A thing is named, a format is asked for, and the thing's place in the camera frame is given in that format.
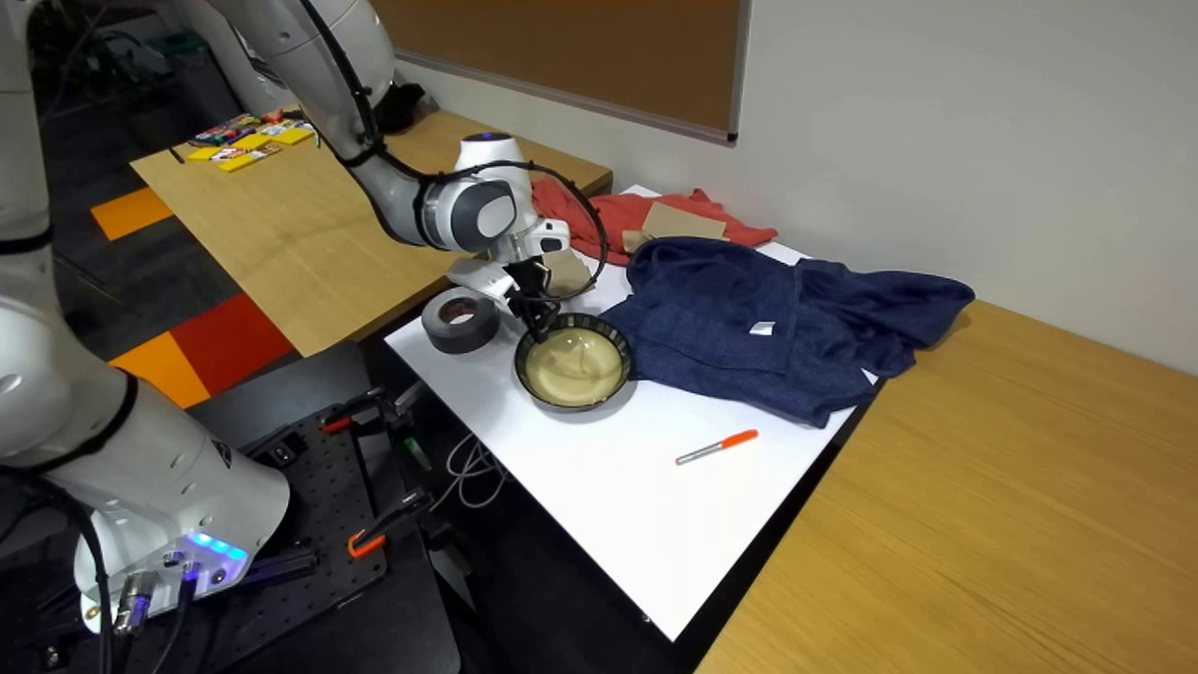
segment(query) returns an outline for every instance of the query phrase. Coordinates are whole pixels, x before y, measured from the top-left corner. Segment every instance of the wooden table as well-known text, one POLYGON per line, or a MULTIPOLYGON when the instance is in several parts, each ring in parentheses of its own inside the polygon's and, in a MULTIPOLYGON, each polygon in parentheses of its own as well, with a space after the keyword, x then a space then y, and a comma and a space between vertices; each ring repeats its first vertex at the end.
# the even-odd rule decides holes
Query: wooden table
POLYGON ((974 302, 700 669, 1198 669, 1198 378, 974 302))
MULTIPOLYGON (((429 111, 412 131, 392 135, 389 151, 421 173, 445 173, 456 162, 456 143, 471 131, 481 131, 481 125, 429 111)), ((534 143, 521 146, 529 162, 559 170, 589 196, 611 187, 601 163, 534 143)), ((451 263, 445 252, 389 239, 367 196, 319 143, 232 175, 181 163, 172 155, 143 157, 133 173, 300 356, 412 314, 443 288, 451 263)))

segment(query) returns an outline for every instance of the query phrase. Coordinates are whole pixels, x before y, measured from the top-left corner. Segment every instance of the white table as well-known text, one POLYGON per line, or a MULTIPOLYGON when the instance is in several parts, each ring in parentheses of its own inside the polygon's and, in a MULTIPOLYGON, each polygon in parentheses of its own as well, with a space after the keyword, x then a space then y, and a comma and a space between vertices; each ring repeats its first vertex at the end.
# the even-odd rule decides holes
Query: white table
MULTIPOLYGON (((758 252, 783 263, 801 257, 780 244, 758 252)), ((624 294, 624 268, 606 268, 577 312, 601 312, 624 294)), ((669 640, 850 420, 845 408, 815 430, 655 382, 637 382, 634 395, 611 412, 553 417, 521 388, 513 332, 478 353, 445 356, 418 322, 407 322, 384 343, 669 640), (758 439, 674 465, 679 453, 745 428, 758 439)))

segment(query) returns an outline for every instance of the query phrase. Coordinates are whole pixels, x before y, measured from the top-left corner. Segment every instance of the red cloth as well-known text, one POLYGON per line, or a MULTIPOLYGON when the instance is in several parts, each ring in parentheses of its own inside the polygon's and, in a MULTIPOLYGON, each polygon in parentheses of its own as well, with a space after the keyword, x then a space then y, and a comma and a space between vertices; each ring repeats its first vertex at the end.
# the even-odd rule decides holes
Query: red cloth
MULTIPOLYGON (((589 211, 559 182, 559 180, 534 180, 531 182, 531 203, 543 217, 559 217, 567 226, 567 248, 580 256, 597 257, 597 232, 589 217, 589 211)), ((709 190, 689 190, 689 196, 597 196, 591 207, 597 211, 601 232, 606 232, 606 263, 624 264, 624 232, 639 232, 644 217, 655 203, 665 203, 674 211, 695 213, 723 219, 723 239, 742 244, 742 248, 765 248, 780 236, 780 228, 756 228, 745 226, 742 217, 725 213, 723 203, 709 198, 709 190)))

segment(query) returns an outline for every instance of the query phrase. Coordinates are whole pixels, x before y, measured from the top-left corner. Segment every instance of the wall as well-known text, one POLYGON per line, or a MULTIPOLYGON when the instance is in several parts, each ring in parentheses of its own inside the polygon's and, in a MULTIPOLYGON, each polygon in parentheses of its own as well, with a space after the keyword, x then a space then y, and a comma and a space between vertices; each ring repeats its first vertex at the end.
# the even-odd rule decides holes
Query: wall
POLYGON ((1194 0, 752 0, 738 146, 407 75, 621 182, 1198 372, 1194 0))

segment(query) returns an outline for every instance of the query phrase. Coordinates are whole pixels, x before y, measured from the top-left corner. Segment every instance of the bowl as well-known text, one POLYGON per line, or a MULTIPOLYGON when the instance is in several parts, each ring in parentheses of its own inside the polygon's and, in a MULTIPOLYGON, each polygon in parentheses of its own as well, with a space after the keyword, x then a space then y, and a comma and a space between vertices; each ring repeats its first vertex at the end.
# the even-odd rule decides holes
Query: bowl
POLYGON ((521 336, 518 378, 548 408, 591 412, 634 378, 627 342, 596 314, 553 314, 521 336))

